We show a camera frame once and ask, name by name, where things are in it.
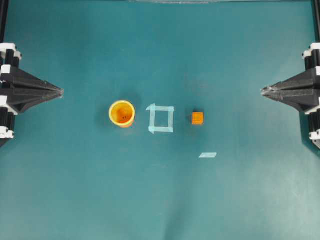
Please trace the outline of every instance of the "teal mat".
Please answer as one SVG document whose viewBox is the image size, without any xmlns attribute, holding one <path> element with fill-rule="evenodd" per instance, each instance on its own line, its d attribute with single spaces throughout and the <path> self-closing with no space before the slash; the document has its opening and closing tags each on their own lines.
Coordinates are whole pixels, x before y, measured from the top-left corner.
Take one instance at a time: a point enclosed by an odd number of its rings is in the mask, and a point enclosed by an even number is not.
<svg viewBox="0 0 320 240">
<path fill-rule="evenodd" d="M 319 152 L 297 111 L 260 95 L 304 71 L 309 1 L 12 0 L 5 40 L 65 94 L 0 149 L 1 240 L 320 238 Z M 131 128 L 108 119 L 119 99 Z M 153 103 L 175 107 L 174 133 L 148 131 Z"/>
</svg>

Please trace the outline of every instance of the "small orange block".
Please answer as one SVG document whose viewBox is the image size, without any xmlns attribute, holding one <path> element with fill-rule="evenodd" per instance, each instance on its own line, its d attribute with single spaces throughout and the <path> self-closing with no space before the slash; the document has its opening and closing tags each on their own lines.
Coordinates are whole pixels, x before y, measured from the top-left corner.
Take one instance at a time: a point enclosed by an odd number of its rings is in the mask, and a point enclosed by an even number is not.
<svg viewBox="0 0 320 240">
<path fill-rule="evenodd" d="M 192 113 L 192 125 L 201 125 L 204 123 L 204 113 L 203 112 L 193 112 Z"/>
</svg>

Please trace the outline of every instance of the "black rod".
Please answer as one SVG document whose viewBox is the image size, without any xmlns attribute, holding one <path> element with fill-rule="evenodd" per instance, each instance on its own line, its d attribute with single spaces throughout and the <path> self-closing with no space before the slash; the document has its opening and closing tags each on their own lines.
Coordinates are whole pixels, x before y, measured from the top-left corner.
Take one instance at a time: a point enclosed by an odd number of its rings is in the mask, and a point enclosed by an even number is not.
<svg viewBox="0 0 320 240">
<path fill-rule="evenodd" d="M 312 0 L 315 41 L 320 42 L 320 2 Z"/>
<path fill-rule="evenodd" d="M 9 0 L 0 0 L 0 44 L 5 41 Z"/>
</svg>

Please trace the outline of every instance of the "black metal frame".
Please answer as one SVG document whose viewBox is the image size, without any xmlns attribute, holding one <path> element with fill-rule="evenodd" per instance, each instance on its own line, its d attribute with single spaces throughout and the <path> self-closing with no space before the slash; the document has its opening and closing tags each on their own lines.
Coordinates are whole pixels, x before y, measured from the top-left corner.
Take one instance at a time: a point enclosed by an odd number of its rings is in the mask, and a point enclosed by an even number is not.
<svg viewBox="0 0 320 240">
<path fill-rule="evenodd" d="M 9 0 L 0 0 L 0 43 L 5 40 Z"/>
</svg>

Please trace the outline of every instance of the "yellow cup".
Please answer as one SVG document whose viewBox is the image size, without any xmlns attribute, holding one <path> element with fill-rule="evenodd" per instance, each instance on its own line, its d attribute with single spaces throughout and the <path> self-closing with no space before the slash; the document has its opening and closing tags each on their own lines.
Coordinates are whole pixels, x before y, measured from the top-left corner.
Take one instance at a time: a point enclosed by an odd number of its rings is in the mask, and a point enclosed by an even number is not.
<svg viewBox="0 0 320 240">
<path fill-rule="evenodd" d="M 130 127 L 134 123 L 135 115 L 135 107 L 125 100 L 116 101 L 109 109 L 111 122 L 120 128 Z"/>
</svg>

